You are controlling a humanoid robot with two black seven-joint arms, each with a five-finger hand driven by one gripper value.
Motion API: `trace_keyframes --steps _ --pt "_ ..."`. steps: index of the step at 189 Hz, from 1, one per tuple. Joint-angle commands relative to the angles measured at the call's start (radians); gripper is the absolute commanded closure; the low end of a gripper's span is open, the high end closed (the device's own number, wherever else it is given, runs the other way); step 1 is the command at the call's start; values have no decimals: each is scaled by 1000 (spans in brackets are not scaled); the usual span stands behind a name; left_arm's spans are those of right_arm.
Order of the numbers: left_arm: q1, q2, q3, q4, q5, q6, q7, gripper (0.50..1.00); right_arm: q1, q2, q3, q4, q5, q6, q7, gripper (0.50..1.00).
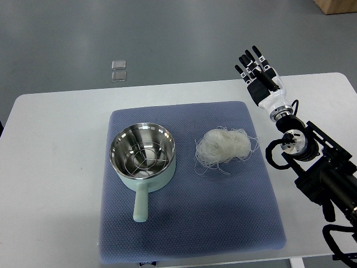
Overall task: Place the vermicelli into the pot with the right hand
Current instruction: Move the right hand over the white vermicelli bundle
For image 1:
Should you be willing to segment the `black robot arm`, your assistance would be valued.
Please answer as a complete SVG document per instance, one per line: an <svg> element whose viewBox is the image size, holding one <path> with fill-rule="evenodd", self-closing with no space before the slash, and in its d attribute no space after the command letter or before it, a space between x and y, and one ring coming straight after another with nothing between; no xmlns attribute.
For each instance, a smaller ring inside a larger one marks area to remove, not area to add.
<svg viewBox="0 0 357 268"><path fill-rule="evenodd" d="M328 222L322 234L333 258L356 267L356 254L343 253L331 235L332 231L351 233L356 238L356 165L350 153L312 122L303 123L296 112L291 105L271 112L283 136L268 145L266 159L275 169L296 173L296 187L322 207Z"/></svg>

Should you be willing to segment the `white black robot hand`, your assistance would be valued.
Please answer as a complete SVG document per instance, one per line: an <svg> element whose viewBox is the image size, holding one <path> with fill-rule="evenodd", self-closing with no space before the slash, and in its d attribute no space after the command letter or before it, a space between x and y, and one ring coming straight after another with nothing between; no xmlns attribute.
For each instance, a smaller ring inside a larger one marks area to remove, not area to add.
<svg viewBox="0 0 357 268"><path fill-rule="evenodd" d="M256 46L252 51L245 50L239 62L235 69L247 85L251 99L267 112L271 121L277 122L283 116L293 114L280 76Z"/></svg>

